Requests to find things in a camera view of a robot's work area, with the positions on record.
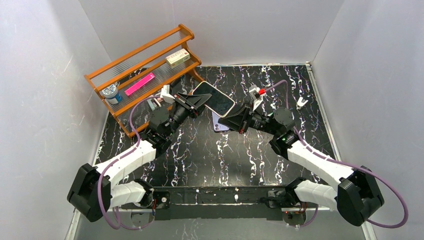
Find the phone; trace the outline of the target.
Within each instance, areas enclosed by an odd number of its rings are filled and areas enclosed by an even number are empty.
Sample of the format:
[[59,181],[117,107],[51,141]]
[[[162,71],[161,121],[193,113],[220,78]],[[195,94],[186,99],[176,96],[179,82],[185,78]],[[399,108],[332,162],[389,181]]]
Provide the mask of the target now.
[[205,106],[221,118],[225,117],[236,105],[236,102],[228,95],[207,81],[199,83],[192,91],[192,94],[210,94],[211,97],[206,101]]

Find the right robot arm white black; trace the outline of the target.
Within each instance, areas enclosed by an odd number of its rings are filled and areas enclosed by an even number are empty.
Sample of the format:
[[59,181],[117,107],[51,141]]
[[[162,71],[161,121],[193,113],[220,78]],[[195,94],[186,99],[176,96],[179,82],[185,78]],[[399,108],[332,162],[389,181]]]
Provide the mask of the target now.
[[368,168],[331,162],[330,157],[309,146],[295,132],[292,112],[286,107],[264,115],[245,103],[218,122],[240,134],[249,128],[272,134],[269,144],[277,155],[303,166],[325,181],[325,184],[318,184],[297,178],[285,187],[281,200],[286,203],[310,202],[336,210],[357,227],[385,203],[376,178]]

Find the lavender phone case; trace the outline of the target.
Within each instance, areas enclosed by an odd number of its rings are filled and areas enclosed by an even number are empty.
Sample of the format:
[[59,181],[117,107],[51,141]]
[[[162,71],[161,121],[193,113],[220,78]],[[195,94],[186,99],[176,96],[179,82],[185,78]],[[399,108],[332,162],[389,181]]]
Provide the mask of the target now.
[[212,114],[212,124],[213,124],[213,130],[216,133],[224,133],[224,132],[228,132],[230,130],[230,128],[224,124],[219,123],[219,120],[221,119],[221,117],[216,114],[214,111],[211,112]]

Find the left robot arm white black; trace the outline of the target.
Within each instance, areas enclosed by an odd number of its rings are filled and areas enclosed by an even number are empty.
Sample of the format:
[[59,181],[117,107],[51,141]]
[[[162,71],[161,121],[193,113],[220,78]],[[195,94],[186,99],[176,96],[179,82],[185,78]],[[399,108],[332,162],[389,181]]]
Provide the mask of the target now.
[[142,133],[136,133],[136,144],[100,164],[82,165],[67,194],[67,201],[90,222],[105,218],[114,229],[120,225],[107,217],[108,210],[129,203],[151,207],[155,190],[149,183],[133,180],[121,184],[121,180],[166,152],[171,136],[188,117],[198,117],[211,97],[210,93],[187,95],[178,92],[173,97],[171,109],[160,107],[151,113],[148,126]]

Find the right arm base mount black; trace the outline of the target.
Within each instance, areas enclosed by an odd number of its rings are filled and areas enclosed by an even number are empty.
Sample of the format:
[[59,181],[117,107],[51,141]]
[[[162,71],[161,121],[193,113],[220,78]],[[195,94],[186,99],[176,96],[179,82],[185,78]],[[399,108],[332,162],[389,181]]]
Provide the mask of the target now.
[[295,189],[300,183],[305,181],[304,177],[298,177],[281,189],[268,191],[267,196],[262,197],[260,200],[270,209],[299,207],[297,213],[304,213],[307,210],[308,203],[299,199]]

